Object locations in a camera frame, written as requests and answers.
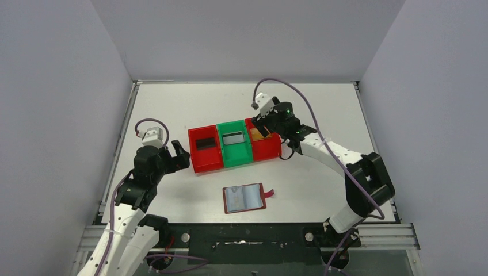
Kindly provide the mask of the red plastic bin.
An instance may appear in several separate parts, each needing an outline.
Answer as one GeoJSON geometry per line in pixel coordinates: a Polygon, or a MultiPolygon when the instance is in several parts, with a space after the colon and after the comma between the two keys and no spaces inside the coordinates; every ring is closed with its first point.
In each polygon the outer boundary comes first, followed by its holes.
{"type": "Polygon", "coordinates": [[[188,129],[188,138],[190,158],[196,174],[224,168],[216,125],[188,129]]]}
{"type": "MultiPolygon", "coordinates": [[[[255,126],[252,124],[251,118],[245,119],[245,124],[250,138],[249,129],[255,128],[255,126]]],[[[273,133],[270,135],[272,135],[270,139],[257,141],[255,143],[252,143],[250,139],[254,162],[278,158],[281,155],[281,140],[278,134],[273,133]]]]}

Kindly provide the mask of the green plastic bin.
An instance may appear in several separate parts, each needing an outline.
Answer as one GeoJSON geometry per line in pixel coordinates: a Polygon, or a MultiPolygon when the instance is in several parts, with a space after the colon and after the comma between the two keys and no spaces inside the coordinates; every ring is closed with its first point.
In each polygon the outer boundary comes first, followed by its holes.
{"type": "Polygon", "coordinates": [[[247,133],[247,127],[244,120],[223,122],[216,125],[220,149],[222,152],[223,163],[225,168],[240,166],[253,162],[253,154],[251,142],[247,133]],[[245,137],[244,143],[224,145],[222,141],[222,134],[231,132],[243,132],[245,137]]]}

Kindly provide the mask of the red leather card holder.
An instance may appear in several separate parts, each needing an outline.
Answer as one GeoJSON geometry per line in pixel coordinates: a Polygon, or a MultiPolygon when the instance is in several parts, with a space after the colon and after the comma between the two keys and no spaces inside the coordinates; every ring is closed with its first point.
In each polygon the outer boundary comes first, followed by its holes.
{"type": "Polygon", "coordinates": [[[251,183],[222,188],[225,214],[266,209],[266,199],[275,194],[265,191],[262,183],[251,183]]]}

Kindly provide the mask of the aluminium table edge rail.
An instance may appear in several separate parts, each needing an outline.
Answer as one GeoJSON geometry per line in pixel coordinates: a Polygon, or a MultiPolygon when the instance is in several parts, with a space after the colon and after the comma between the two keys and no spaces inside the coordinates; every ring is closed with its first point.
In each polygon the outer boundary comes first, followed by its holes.
{"type": "Polygon", "coordinates": [[[112,186],[113,179],[115,176],[115,170],[116,170],[118,161],[120,159],[121,149],[122,149],[122,146],[124,143],[125,136],[127,134],[128,125],[129,125],[129,121],[131,118],[132,111],[134,109],[134,104],[136,101],[139,86],[140,86],[139,80],[134,80],[132,82],[132,89],[131,89],[131,92],[129,94],[129,99],[128,99],[127,107],[126,107],[125,112],[124,112],[124,117],[122,120],[120,132],[117,136],[115,151],[113,153],[113,158],[112,158],[112,162],[110,165],[108,178],[107,178],[107,181],[105,184],[104,193],[102,195],[101,202],[100,202],[99,207],[98,207],[98,212],[97,212],[98,216],[103,215],[105,207],[106,207],[106,202],[109,198],[110,187],[112,186]]]}

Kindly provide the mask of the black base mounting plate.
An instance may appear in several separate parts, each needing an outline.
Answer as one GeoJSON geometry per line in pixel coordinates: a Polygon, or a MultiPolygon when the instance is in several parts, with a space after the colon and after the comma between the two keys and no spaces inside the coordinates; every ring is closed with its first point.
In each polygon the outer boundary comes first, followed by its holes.
{"type": "Polygon", "coordinates": [[[358,230],[336,234],[321,223],[170,223],[146,263],[168,271],[173,254],[187,253],[189,265],[320,265],[332,256],[344,266],[360,246],[358,230]]]}

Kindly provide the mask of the silver card in bin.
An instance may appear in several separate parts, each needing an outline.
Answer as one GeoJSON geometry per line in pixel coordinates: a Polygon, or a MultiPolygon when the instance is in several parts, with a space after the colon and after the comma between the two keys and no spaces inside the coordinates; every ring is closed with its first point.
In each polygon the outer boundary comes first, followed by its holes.
{"type": "Polygon", "coordinates": [[[224,145],[239,144],[245,142],[243,132],[231,132],[222,134],[222,141],[224,145]]]}

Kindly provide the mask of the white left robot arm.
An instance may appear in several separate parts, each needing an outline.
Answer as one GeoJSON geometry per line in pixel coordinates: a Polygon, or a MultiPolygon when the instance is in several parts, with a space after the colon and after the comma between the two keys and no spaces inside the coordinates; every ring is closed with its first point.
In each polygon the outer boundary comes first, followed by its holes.
{"type": "Polygon", "coordinates": [[[94,251],[78,275],[133,275],[154,246],[169,241],[167,219],[147,214],[163,176],[190,165],[190,154],[178,140],[175,155],[163,145],[144,145],[134,167],[116,186],[110,199],[110,219],[94,251]]]}

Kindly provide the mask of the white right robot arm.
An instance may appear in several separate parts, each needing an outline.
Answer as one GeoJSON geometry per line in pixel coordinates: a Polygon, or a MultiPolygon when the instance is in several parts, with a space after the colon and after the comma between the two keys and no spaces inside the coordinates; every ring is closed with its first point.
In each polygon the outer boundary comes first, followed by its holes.
{"type": "Polygon", "coordinates": [[[259,112],[251,123],[264,137],[277,134],[293,152],[313,158],[342,175],[346,204],[324,222],[323,236],[336,246],[346,232],[367,219],[395,195],[383,159],[376,152],[361,154],[321,139],[318,131],[295,117],[290,102],[259,93],[252,107],[259,112]]]}

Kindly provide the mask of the black card in bin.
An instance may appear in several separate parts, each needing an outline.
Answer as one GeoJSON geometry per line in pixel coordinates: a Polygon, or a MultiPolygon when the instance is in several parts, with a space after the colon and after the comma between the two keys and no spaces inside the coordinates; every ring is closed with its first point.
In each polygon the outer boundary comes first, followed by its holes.
{"type": "Polygon", "coordinates": [[[197,150],[206,150],[216,147],[216,140],[214,137],[208,137],[204,139],[198,139],[195,141],[197,150]]]}

